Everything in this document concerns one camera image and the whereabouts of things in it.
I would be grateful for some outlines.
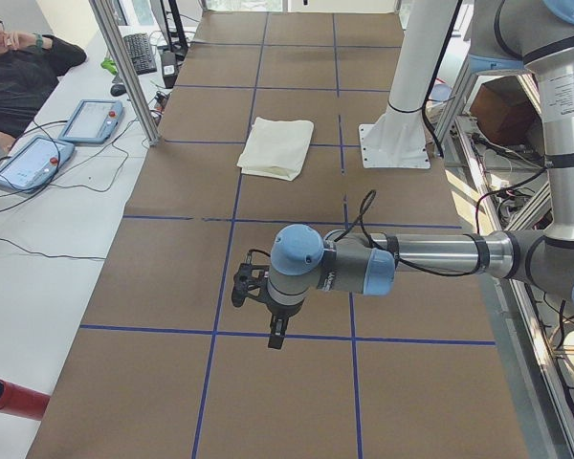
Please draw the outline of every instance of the table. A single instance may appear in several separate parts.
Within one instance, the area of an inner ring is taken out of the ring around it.
[[[124,34],[152,31],[123,29]],[[36,122],[67,120],[82,98],[112,98],[109,90],[113,77],[99,66],[106,54],[99,33],[86,52],[87,62],[71,69],[60,81],[36,116]],[[159,72],[141,76],[140,81],[147,99],[152,99],[157,91],[156,84],[163,86]],[[124,103],[125,114],[116,135],[135,118],[127,95],[118,99]],[[49,127],[47,131],[57,136],[62,126]],[[0,213],[0,237],[33,251],[105,257],[148,147],[136,122],[117,141],[117,146],[126,150],[129,157],[108,191],[49,187],[29,203]],[[108,187],[125,155],[108,147],[90,160],[99,150],[99,146],[77,147],[75,156],[55,183]],[[86,160],[89,161],[74,167]],[[25,198],[2,198],[0,208],[22,199]],[[31,256],[0,242],[1,379],[40,392],[53,392],[101,268],[101,261]],[[0,458],[24,457],[38,425],[36,421],[0,414]]]
[[[375,231],[462,231],[440,160],[362,166],[402,37],[393,14],[205,12],[29,459],[526,457],[476,279],[313,292],[281,351],[230,303],[247,249],[343,228],[372,187]],[[293,182],[240,174],[255,117],[315,124]]]

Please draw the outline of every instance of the green object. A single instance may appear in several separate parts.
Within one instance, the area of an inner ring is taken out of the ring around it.
[[[116,75],[117,74],[117,66],[115,65],[115,62],[113,61],[113,59],[110,59],[108,57],[106,57],[102,63],[100,64],[100,67],[102,69],[106,69],[108,70],[111,74]]]

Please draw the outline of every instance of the keyboard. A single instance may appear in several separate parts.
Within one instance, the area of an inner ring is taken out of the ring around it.
[[[151,74],[157,71],[155,55],[147,33],[133,33],[123,38],[125,48],[132,59],[137,75]]]

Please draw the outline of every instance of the blue tape line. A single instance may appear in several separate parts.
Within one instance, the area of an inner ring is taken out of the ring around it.
[[[161,215],[124,215],[130,220],[193,220],[193,217],[161,216]]]
[[[156,333],[160,335],[202,335],[211,337],[241,337],[241,338],[268,338],[267,333],[257,332],[230,332],[212,330],[187,330],[179,328],[153,328],[153,327],[127,327],[118,325],[97,325],[81,324],[78,328],[85,330],[101,330],[105,332],[130,332],[130,333]],[[475,339],[419,339],[419,338],[366,338],[366,337],[339,337],[333,335],[290,335],[285,336],[287,339],[305,339],[316,341],[357,341],[357,342],[386,342],[398,344],[438,344],[453,346],[495,346],[495,341],[475,340]]]
[[[240,182],[238,183],[238,192],[240,190]],[[195,220],[196,217],[187,216],[161,216],[161,215],[124,215],[123,218],[139,219],[139,220]],[[343,222],[325,222],[325,221],[310,221],[310,220],[261,220],[254,218],[220,218],[220,217],[201,217],[203,222],[234,222],[234,223],[260,223],[260,224],[303,224],[303,225],[326,225],[339,227]],[[463,230],[462,227],[457,225],[425,225],[425,224],[407,224],[407,223],[366,223],[367,227],[387,227],[387,228],[424,228],[436,230]]]
[[[243,141],[176,141],[165,139],[166,143],[201,143],[205,145],[244,145],[246,142]]]
[[[110,332],[138,332],[138,333],[157,333],[157,334],[175,334],[175,335],[212,335],[211,330],[181,330],[178,328],[152,328],[152,327],[122,327],[117,325],[94,325],[81,324],[79,328],[85,330],[103,330]]]
[[[192,41],[191,45],[211,45],[211,46],[272,46],[272,47],[283,47],[283,48],[364,48],[371,50],[399,50],[402,46],[382,46],[382,45],[281,45],[281,44],[268,44],[268,43],[223,43],[214,41]]]
[[[253,101],[251,103],[251,112],[249,114],[249,124],[247,125],[247,132],[249,132],[249,129],[251,129],[251,121],[253,119],[255,94],[257,92],[256,87],[257,87],[257,84],[259,82],[259,73],[261,70],[261,61],[262,61],[262,57],[263,57],[263,53],[264,53],[263,45],[266,41],[266,33],[268,31],[268,19],[269,19],[269,17],[270,17],[269,13],[266,13],[266,21],[264,24],[264,34],[263,34],[263,38],[262,38],[262,42],[261,42],[261,53],[259,53],[259,62],[257,64],[257,75],[255,77],[255,89],[253,92]],[[230,252],[232,251],[233,231],[235,228],[236,214],[238,212],[238,201],[240,200],[240,188],[241,188],[241,186],[242,186],[242,173],[240,173],[240,175],[238,176],[238,186],[236,188],[236,196],[235,196],[234,202],[233,202],[232,224],[230,226],[230,238],[228,240],[228,247],[226,249],[226,259],[225,259],[224,264],[223,264],[223,273],[221,276],[221,287],[219,289],[219,297],[217,298],[217,310],[215,312],[214,324],[212,326],[212,338],[210,339],[209,359],[207,361],[207,370],[206,370],[206,374],[204,377],[204,387],[202,390],[200,409],[198,411],[198,422],[197,422],[196,430],[195,430],[193,449],[191,451],[191,459],[196,458],[197,453],[198,453],[198,447],[200,444],[200,434],[202,431],[202,423],[204,421],[204,411],[206,408],[206,399],[207,399],[207,395],[209,392],[210,370],[212,367],[212,358],[214,356],[214,346],[215,346],[215,343],[217,340],[217,330],[219,328],[219,318],[221,315],[221,303],[223,302],[223,293],[224,293],[225,284],[226,284],[228,266],[230,264]]]
[[[344,145],[342,140],[342,116],[338,114],[338,137],[339,142],[341,143],[341,174],[344,175],[346,173],[346,161],[344,160]]]
[[[419,339],[419,338],[363,338],[357,337],[360,342],[394,342],[401,344],[443,344],[452,346],[495,346],[495,341],[478,341],[471,339]]]
[[[212,84],[175,84],[175,88],[193,88],[193,89],[255,89],[255,86],[230,86],[230,85],[212,85]],[[283,86],[257,86],[256,89],[264,91],[336,91],[336,88],[297,88]],[[343,92],[351,93],[388,93],[387,89],[345,89]]]
[[[355,303],[353,294],[348,294],[351,315],[351,353],[353,355],[353,391],[355,394],[355,423],[357,427],[357,456],[364,459],[364,441],[362,438],[362,412],[360,404],[360,377],[357,361],[357,329],[355,325]]]
[[[334,34],[334,67],[336,69],[336,96],[341,96],[341,82],[338,71],[338,48],[336,47],[336,14],[332,12],[332,33]]]

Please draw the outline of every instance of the black cable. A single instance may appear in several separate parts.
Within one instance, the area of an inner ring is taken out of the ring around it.
[[[29,253],[30,255],[40,255],[40,256],[44,256],[45,258],[69,258],[72,260],[93,260],[93,261],[103,261],[106,259],[106,258],[102,258],[100,256],[49,255],[47,253],[43,253],[42,251],[29,251],[28,249],[25,249],[25,248],[21,247],[20,245],[15,244],[14,242],[10,241],[9,239],[5,239],[3,237],[0,237],[0,241],[6,242],[7,244],[11,244],[12,246],[17,247],[19,250],[24,251],[25,253]]]
[[[523,180],[522,182],[519,182],[518,184],[515,184],[512,186],[507,186],[507,187],[501,188],[501,189],[496,189],[494,191],[489,191],[488,193],[483,194],[478,199],[478,201],[476,201],[476,206],[475,206],[476,234],[480,234],[480,222],[478,221],[478,213],[480,212],[480,203],[482,203],[483,199],[485,199],[489,196],[493,196],[495,194],[505,192],[509,189],[514,190],[514,189],[519,188],[523,185],[529,184],[530,182],[532,182],[532,181],[536,180],[538,177],[540,177],[540,175],[542,175],[545,171],[546,171],[546,167],[543,167],[538,172],[536,172],[534,175],[532,175],[530,178]]]
[[[370,189],[367,192],[367,194],[364,196],[364,198],[362,199],[362,202],[360,203],[359,215],[355,218],[355,220],[353,220],[353,222],[348,226],[348,228],[342,232],[342,234],[340,236],[338,236],[336,239],[334,239],[334,242],[338,242],[341,239],[343,239],[358,224],[360,224],[360,226],[362,228],[362,232],[364,233],[365,237],[367,238],[367,241],[370,244],[370,246],[374,247],[375,249],[383,250],[383,248],[381,246],[379,246],[376,242],[374,242],[372,240],[372,236],[370,236],[368,234],[368,232],[366,231],[365,226],[364,226],[364,215],[366,212],[368,212],[368,210],[370,209],[370,206],[372,206],[372,202],[374,201],[374,198],[376,198],[376,189]]]
[[[59,167],[59,159],[60,159],[60,151],[59,151],[59,148],[58,148],[57,144],[55,143],[55,140],[49,135],[49,133],[47,133],[47,131],[44,129],[44,127],[47,127],[47,126],[50,126],[50,125],[53,125],[53,124],[63,124],[63,123],[65,123],[65,122],[67,122],[67,121],[65,121],[65,120],[50,121],[50,122],[46,122],[46,123],[44,123],[44,124],[37,124],[36,121],[34,121],[34,120],[32,120],[32,122],[36,125],[36,127],[32,128],[32,129],[29,129],[29,130],[23,132],[22,134],[20,134],[19,136],[17,136],[17,138],[16,138],[16,139],[14,140],[14,142],[12,143],[11,148],[13,148],[14,145],[17,143],[17,141],[20,140],[20,139],[21,139],[23,136],[25,136],[26,134],[29,134],[29,133],[31,133],[31,132],[37,130],[37,129],[40,129],[40,130],[42,130],[43,133],[49,138],[49,140],[51,140],[51,141],[53,142],[53,144],[55,145],[55,149],[57,150],[57,161],[58,161],[58,165],[57,165],[57,167],[56,167],[55,169],[58,169],[58,167]],[[3,156],[2,158],[0,158],[0,163],[3,162],[3,161],[5,161],[5,160],[8,160],[8,159],[10,159],[10,158],[11,158],[11,156]],[[54,173],[51,177],[49,177],[49,178],[47,179],[47,183],[49,183],[49,182],[53,179],[53,177],[56,175],[56,173],[57,173],[57,170],[55,170],[55,173]],[[30,188],[19,188],[18,186],[12,184],[11,181],[10,181],[6,176],[2,175],[1,173],[0,173],[0,177],[1,177],[2,179],[4,179],[4,180],[7,182],[7,184],[9,184],[9,186],[10,186],[12,189],[15,190],[14,193],[3,194],[3,195],[0,195],[0,197],[12,196],[13,194],[18,194],[18,193],[21,193],[21,192],[34,192],[34,191],[36,191],[38,188],[40,188],[41,186],[44,186],[44,185],[45,185],[45,184],[41,184],[41,185],[39,185],[39,186],[32,186],[32,187],[30,187]]]
[[[559,333],[560,333],[560,339],[559,339],[559,343],[557,344],[557,346],[555,347],[555,350],[559,350],[560,347],[563,346],[563,342],[565,341],[565,317],[563,317],[563,312],[565,311],[565,300],[562,301],[562,305],[559,307]]]
[[[121,161],[121,163],[119,164],[119,166],[118,166],[117,169],[115,170],[115,173],[113,174],[113,178],[112,178],[110,184],[109,184],[106,188],[99,189],[99,188],[93,188],[93,187],[88,186],[88,185],[68,185],[68,186],[63,186],[63,185],[58,185],[58,184],[51,184],[51,186],[56,187],[56,188],[60,188],[60,189],[85,188],[85,189],[89,189],[90,191],[95,191],[96,193],[105,193],[105,192],[107,192],[108,190],[110,190],[110,189],[113,187],[113,185],[115,184],[115,181],[117,180],[117,177],[119,176],[119,173],[120,173],[121,170],[123,169],[123,166],[125,165],[125,162],[130,158],[129,153],[128,153],[126,150],[124,150],[123,148],[120,148],[120,147],[118,147],[118,146],[116,145],[116,141],[117,141],[123,134],[125,134],[125,132],[127,132],[127,130],[131,127],[131,125],[133,124],[133,122],[134,122],[133,120],[132,120],[131,122],[129,122],[129,123],[126,125],[125,129],[123,130],[123,132],[122,132],[121,134],[119,134],[119,136],[116,137],[112,142],[110,142],[110,143],[108,143],[108,144],[106,145],[106,147],[112,146],[112,147],[115,148],[116,150],[119,150],[120,152],[125,153],[125,158],[123,158],[123,160]]]
[[[186,14],[180,14],[180,15],[183,16],[183,17],[185,17],[186,19],[189,19],[190,21],[200,22],[199,19],[195,19],[195,18],[193,18],[193,17],[189,17],[189,16],[187,16]]]
[[[461,10],[461,4],[462,4],[462,1],[459,0],[457,2],[457,4],[455,5],[455,11],[453,12],[453,18],[451,19],[451,24],[449,25],[449,29],[447,30],[447,34],[444,37],[444,43],[442,44],[440,56],[438,57],[438,60],[436,60],[436,66],[435,66],[435,69],[433,70],[433,74],[431,75],[430,85],[428,86],[428,92],[425,95],[426,101],[430,99],[431,90],[433,89],[435,81],[438,77],[438,72],[440,72],[440,66],[442,65],[442,59],[444,58],[444,55],[447,52],[447,48],[449,48],[449,43],[451,42],[451,38],[453,36],[453,29],[454,29],[455,24],[457,22],[457,17],[459,16],[459,11]],[[425,110],[421,114],[423,115],[423,123],[426,125],[426,127],[430,131],[431,137],[433,138],[433,142],[435,143],[436,148],[438,148],[438,155],[440,156],[440,158],[444,158],[444,149],[442,148],[442,145],[440,144],[440,141],[438,140],[438,137],[435,134],[435,128],[431,124],[427,113],[425,113]]]
[[[353,222],[351,224],[349,224],[348,228],[345,231],[343,231],[340,236],[338,236],[336,239],[334,239],[334,242],[338,242],[341,239],[343,239],[349,232],[351,232],[359,224],[360,228],[362,229],[362,233],[366,237],[367,242],[371,248],[378,249],[381,251],[386,250],[383,247],[381,247],[379,244],[377,244],[374,241],[374,239],[372,239],[372,236],[367,232],[367,230],[365,228],[365,224],[364,224],[364,215],[366,212],[368,212],[368,210],[370,209],[370,206],[372,206],[372,202],[374,201],[374,198],[376,198],[376,189],[370,189],[367,192],[367,194],[364,196],[364,198],[362,199],[362,202],[360,203],[360,213],[358,214],[357,218],[355,220],[353,220]],[[418,264],[413,263],[411,261],[405,260],[404,258],[401,258],[401,257],[398,257],[397,261],[404,263],[406,266],[413,268],[414,270],[421,271],[423,273],[439,275],[441,277],[462,277],[465,275],[471,275],[471,274],[477,273],[479,268],[480,268],[480,265],[477,263],[476,266],[468,273],[441,273],[438,271],[434,271],[430,268],[426,268],[425,266],[421,266],[421,265],[418,265]]]
[[[438,271],[431,270],[430,268],[426,268],[424,266],[417,265],[415,263],[412,263],[411,261],[407,261],[402,257],[400,257],[398,259],[398,261],[401,263],[404,263],[406,266],[408,266],[410,268],[413,268],[414,270],[421,271],[423,273],[439,275],[440,277],[464,277],[466,275],[472,275],[472,274],[476,274],[478,272],[478,269],[475,269],[475,270],[472,270],[468,273],[441,273]]]
[[[557,314],[559,314],[559,310],[557,308],[551,306],[551,304],[546,299],[546,292],[544,292],[544,295],[542,296],[542,300],[544,301],[544,303],[546,303],[546,306],[548,306],[553,311],[555,311]],[[574,320],[572,320],[572,318],[570,318],[570,317],[565,317],[565,321],[570,322],[572,325],[574,325]]]
[[[93,154],[92,156],[90,156],[89,158],[87,158],[86,160],[81,161],[78,164],[74,164],[71,167],[69,167],[68,169],[64,170],[61,174],[61,177],[63,177],[64,175],[66,175],[67,173],[75,170],[77,167],[87,163],[88,161],[93,160],[94,158],[97,158],[106,148],[108,148],[109,146],[113,146],[115,147],[115,142],[118,141],[127,131],[130,127],[132,127],[132,124],[134,124],[134,122],[136,122],[138,120],[131,120],[123,129],[123,132],[121,132],[112,142],[107,143],[105,146],[103,146],[97,153]]]
[[[54,124],[66,124],[67,122],[68,122],[68,120],[59,120],[59,121],[49,121],[49,122],[45,122],[43,124],[36,124],[36,121],[33,120],[33,123],[36,124],[36,127],[33,127],[32,129],[28,129],[27,131],[19,134],[15,138],[15,141],[12,143],[11,148],[17,143],[17,141],[19,141],[22,137],[30,134],[31,132],[37,131],[38,129],[42,129],[43,127],[52,126]]]
[[[391,93],[389,93],[389,98],[387,98],[387,104],[389,105],[389,107],[391,107],[391,109],[395,110],[396,112],[404,113],[404,114],[416,113],[419,111],[421,112],[421,118],[423,119],[423,123],[425,124],[425,126],[427,127],[428,131],[431,134],[431,137],[433,138],[433,142],[436,145],[436,148],[438,149],[438,156],[440,156],[440,158],[444,158],[444,148],[442,148],[442,144],[440,143],[440,141],[438,140],[438,137],[435,134],[435,128],[433,127],[433,124],[431,124],[431,121],[428,118],[428,114],[425,111],[425,106],[428,103],[428,101],[431,100],[430,99],[431,90],[433,89],[433,86],[435,85],[435,81],[438,77],[438,72],[440,71],[440,66],[442,65],[442,59],[444,58],[444,55],[447,52],[447,48],[449,47],[449,43],[450,43],[451,38],[453,36],[453,29],[454,29],[455,23],[457,22],[457,17],[459,16],[459,10],[461,9],[461,4],[462,4],[462,0],[459,0],[457,2],[457,4],[455,5],[455,11],[453,12],[453,18],[451,19],[451,24],[449,25],[449,28],[447,30],[447,34],[444,37],[444,42],[442,43],[442,48],[440,49],[440,55],[438,56],[438,59],[436,60],[436,65],[435,65],[435,68],[433,69],[433,74],[431,74],[431,80],[430,80],[430,84],[428,85],[428,91],[425,95],[425,99],[423,101],[423,106],[421,106],[419,108],[415,108],[414,110],[402,110],[402,109],[394,107],[391,104],[391,101],[389,100],[391,97]]]
[[[26,199],[24,199],[23,201],[19,201],[17,204],[13,204],[12,206],[9,206],[7,208],[1,208],[0,209],[0,213],[2,212],[6,212],[7,210],[11,210],[13,208],[17,208],[25,203],[27,203],[28,201],[32,200],[33,198],[35,198],[36,196],[38,196],[49,184],[45,184],[43,185],[41,188],[39,188],[37,191],[34,191],[33,194],[31,194],[29,197],[27,197]]]
[[[252,253],[261,253],[262,255],[266,255],[267,257],[270,257],[269,253],[267,253],[266,251],[262,251],[260,249],[249,249],[249,251],[247,252],[247,256],[251,255]]]

